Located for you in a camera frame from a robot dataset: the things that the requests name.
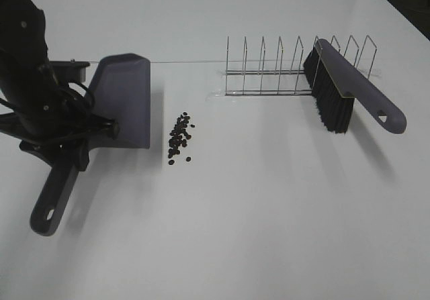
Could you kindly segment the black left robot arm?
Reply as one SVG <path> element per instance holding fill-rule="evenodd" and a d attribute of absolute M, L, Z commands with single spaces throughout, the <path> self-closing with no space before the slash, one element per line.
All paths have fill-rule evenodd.
<path fill-rule="evenodd" d="M 1 132 L 20 139 L 49 165 L 65 157 L 80 171 L 89 141 L 118 137 L 114 119 L 93 112 L 94 92 L 83 84 L 88 63 L 51 62 L 44 12 L 31 0 L 1 0 Z"/>

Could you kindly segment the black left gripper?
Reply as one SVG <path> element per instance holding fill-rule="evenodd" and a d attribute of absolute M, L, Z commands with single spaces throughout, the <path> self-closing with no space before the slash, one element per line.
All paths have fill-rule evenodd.
<path fill-rule="evenodd" d="M 78 81 L 59 81 L 50 62 L 31 68 L 16 61 L 7 62 L 6 107 L 11 112 L 6 114 L 6 134 L 24 140 L 19 149 L 49 166 L 65 157 L 83 172 L 89 164 L 87 140 L 47 146 L 28 143 L 60 142 L 84 132 L 84 96 L 70 88 L 70 84 L 84 87 Z M 94 119 L 91 131 L 117 138 L 120 126 L 114 119 Z"/>

